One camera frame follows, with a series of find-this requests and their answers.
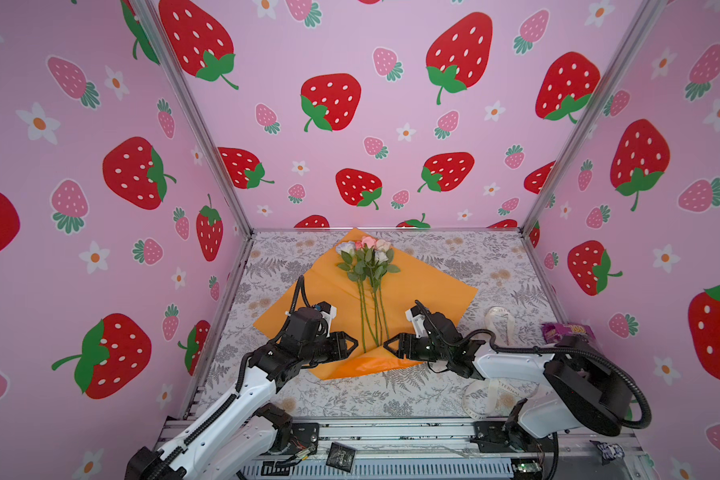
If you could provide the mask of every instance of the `orange wrapping paper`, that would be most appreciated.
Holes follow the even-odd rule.
[[[342,239],[342,243],[354,242],[364,236],[367,236],[366,233],[355,228]],[[432,312],[442,312],[458,325],[478,289],[413,258],[398,250],[395,245],[392,245],[392,248],[394,249],[392,263],[399,266],[401,272],[386,274],[382,280],[384,311],[387,313],[390,336],[401,332],[413,333],[413,325],[405,319],[405,311],[415,305],[414,300],[421,301]],[[304,274],[307,298],[312,303],[325,301],[334,305],[338,314],[331,324],[331,331],[343,330],[357,339],[360,346],[348,359],[320,365],[310,372],[319,379],[327,380],[370,375],[416,365],[418,362],[396,358],[383,346],[374,347],[367,325],[365,326],[365,345],[368,347],[368,352],[363,352],[360,298],[357,284],[347,279],[345,271],[336,267],[341,262],[341,257],[333,248],[317,259],[312,268]],[[371,287],[367,280],[364,284],[368,317],[373,325],[374,305],[371,298]],[[273,338],[280,331],[286,318],[284,313],[291,306],[295,288],[296,284],[294,283],[253,324],[269,338]],[[301,297],[298,299],[297,307],[299,306],[304,306]]]

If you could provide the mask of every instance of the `orange paper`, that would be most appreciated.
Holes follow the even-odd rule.
[[[364,232],[354,229],[349,232],[340,243],[357,241],[368,236]],[[405,319],[405,311],[415,305],[415,300],[422,302],[432,312],[442,312],[454,324],[458,325],[464,312],[467,311],[478,289],[469,286],[440,270],[413,258],[398,250],[395,245],[393,264],[400,267],[399,274],[386,274],[382,279],[382,294],[384,298],[384,311],[387,314],[387,325],[390,337],[398,333],[413,333],[413,325]],[[342,262],[336,249],[317,259],[312,268],[304,274],[307,298],[310,303],[328,302],[337,309],[337,316],[331,324],[331,331],[344,331],[354,337],[360,346],[346,360],[326,363],[310,370],[322,380],[341,379],[353,376],[370,375],[386,370],[405,369],[418,362],[400,360],[384,349],[384,346],[375,347],[373,338],[365,325],[365,345],[367,352],[363,352],[362,330],[360,324],[360,295],[357,283],[347,278],[344,270],[337,268]],[[365,304],[368,308],[368,317],[374,325],[374,304],[371,298],[371,286],[366,280]],[[275,302],[267,312],[253,324],[269,338],[273,338],[285,321],[285,312],[291,307],[291,298],[296,288],[294,283],[288,291]],[[301,297],[298,305],[303,306]]]

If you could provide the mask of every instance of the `strawberry wallpaper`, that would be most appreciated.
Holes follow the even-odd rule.
[[[157,62],[128,1],[0,2],[0,478],[180,414],[242,237]]]
[[[720,0],[666,6],[540,224],[568,317],[650,401],[650,478],[720,478]]]
[[[153,2],[259,228],[522,223],[641,4]]]

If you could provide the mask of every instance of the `pink wall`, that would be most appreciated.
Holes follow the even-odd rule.
[[[422,214],[432,226],[522,223],[537,198],[530,190],[540,184],[532,183],[546,178],[544,166],[573,127],[568,117],[543,117],[560,103],[557,95],[581,98],[594,89],[596,71],[607,67],[640,4],[154,3],[211,135],[228,155],[246,215],[259,228],[290,228],[313,215],[324,219],[310,225],[394,226]],[[522,49],[523,38],[532,41],[530,50]],[[439,71],[450,64],[459,69],[455,79]],[[434,67],[432,79],[427,66]],[[440,86],[456,93],[443,91],[437,104]],[[514,145],[522,151],[508,154]],[[456,168],[443,167],[449,158]],[[442,191],[425,185],[424,166],[444,168],[445,178],[429,179]],[[362,190],[378,210],[370,200],[355,206]],[[499,214],[502,206],[508,215]]]
[[[240,249],[210,168],[193,161],[196,141],[165,74],[141,47],[133,58],[134,39],[115,0],[0,2],[0,478],[122,478],[127,459],[180,414],[191,377],[177,342],[212,321],[210,278],[223,291]],[[49,56],[77,67],[53,59],[49,70]],[[162,98],[171,118],[158,115]],[[130,138],[144,140],[111,153]],[[157,170],[155,183],[141,173],[157,167],[150,145],[176,178],[163,202]],[[62,197],[52,198],[57,187]],[[218,223],[212,232],[214,245],[222,240],[213,261],[196,234],[208,194],[223,225],[222,236]],[[176,207],[187,218],[180,234]],[[160,249],[147,241],[140,264],[132,250],[147,239]],[[177,269],[186,273],[178,286]],[[166,341],[172,304],[178,324]]]
[[[589,322],[605,354],[646,393],[653,424],[638,437],[662,478],[720,478],[720,289],[713,289],[720,285],[720,48],[713,45],[720,45],[720,2],[666,7],[617,89],[628,103],[616,94],[618,107],[597,121],[541,218],[546,234],[536,249],[554,268],[547,273],[570,320]],[[709,91],[686,99],[687,86],[699,91],[693,84],[707,81]],[[633,174],[626,182],[643,158],[642,181]],[[592,175],[582,191],[586,160]],[[642,191],[630,211],[635,186]],[[607,222],[601,205],[610,209]],[[600,244],[583,250],[591,240]],[[585,265],[595,250],[623,275],[605,277],[591,268],[595,257]],[[598,274],[607,287],[586,294],[598,290]],[[636,322],[631,331],[627,315]]]

